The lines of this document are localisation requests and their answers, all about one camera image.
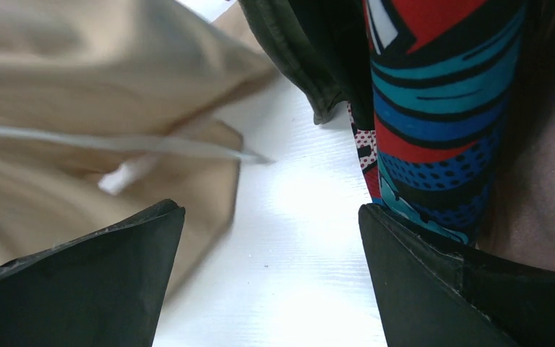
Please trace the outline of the beige shorts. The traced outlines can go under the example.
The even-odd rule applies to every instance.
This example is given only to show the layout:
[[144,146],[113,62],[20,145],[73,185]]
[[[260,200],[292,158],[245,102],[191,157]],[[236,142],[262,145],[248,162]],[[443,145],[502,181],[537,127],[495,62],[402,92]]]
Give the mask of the beige shorts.
[[267,160],[214,117],[278,74],[245,24],[176,1],[0,1],[0,265],[171,199],[181,286],[231,227],[240,165]]

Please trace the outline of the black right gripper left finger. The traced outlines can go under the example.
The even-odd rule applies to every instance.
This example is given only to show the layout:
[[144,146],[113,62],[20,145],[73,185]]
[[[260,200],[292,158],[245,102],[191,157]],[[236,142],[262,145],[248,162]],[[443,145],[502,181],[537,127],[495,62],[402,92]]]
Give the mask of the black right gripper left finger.
[[151,346],[185,210],[163,200],[0,266],[0,346]]

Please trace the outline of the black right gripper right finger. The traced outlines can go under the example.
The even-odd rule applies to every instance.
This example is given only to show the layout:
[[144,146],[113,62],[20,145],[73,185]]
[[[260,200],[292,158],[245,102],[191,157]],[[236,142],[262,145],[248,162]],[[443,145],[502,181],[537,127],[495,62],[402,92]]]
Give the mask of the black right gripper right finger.
[[427,231],[380,205],[358,211],[389,346],[555,346],[555,272]]

